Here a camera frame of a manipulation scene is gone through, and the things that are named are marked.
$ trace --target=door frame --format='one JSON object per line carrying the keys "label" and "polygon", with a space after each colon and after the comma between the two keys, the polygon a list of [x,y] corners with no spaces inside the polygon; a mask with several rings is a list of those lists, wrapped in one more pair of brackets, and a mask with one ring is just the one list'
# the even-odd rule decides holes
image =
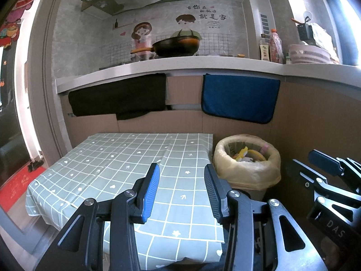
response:
{"label": "door frame", "polygon": [[28,49],[30,111],[48,166],[67,153],[55,110],[51,71],[53,32],[60,1],[41,0]]}

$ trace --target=cartoon boy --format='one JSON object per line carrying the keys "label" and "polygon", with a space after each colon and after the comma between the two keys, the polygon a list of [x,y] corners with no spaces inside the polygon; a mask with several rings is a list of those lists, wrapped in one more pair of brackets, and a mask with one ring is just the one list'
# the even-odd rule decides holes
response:
{"label": "cartoon boy", "polygon": [[181,26],[180,31],[176,31],[172,34],[172,37],[176,36],[196,36],[200,40],[202,39],[201,35],[195,30],[191,30],[191,25],[194,25],[196,18],[191,14],[182,14],[176,18],[176,22]]}

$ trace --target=blue towel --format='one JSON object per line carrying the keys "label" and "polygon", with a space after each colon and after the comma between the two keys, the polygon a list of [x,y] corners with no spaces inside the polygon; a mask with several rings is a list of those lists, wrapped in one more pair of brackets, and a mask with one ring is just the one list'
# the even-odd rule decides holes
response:
{"label": "blue towel", "polygon": [[206,74],[202,110],[212,116],[266,124],[272,120],[279,86],[278,79]]}

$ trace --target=orange bottle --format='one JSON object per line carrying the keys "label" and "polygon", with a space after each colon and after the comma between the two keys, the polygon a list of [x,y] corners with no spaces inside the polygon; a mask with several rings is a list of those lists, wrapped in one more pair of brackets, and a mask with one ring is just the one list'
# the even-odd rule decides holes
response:
{"label": "orange bottle", "polygon": [[270,37],[271,62],[283,64],[282,41],[277,34],[277,30],[272,28]]}

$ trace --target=black towel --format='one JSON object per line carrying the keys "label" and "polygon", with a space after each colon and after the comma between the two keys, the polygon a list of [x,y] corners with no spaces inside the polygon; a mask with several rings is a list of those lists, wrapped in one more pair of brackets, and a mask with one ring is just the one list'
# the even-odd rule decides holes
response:
{"label": "black towel", "polygon": [[166,75],[148,74],[69,93],[75,116],[116,114],[118,120],[165,110]]}

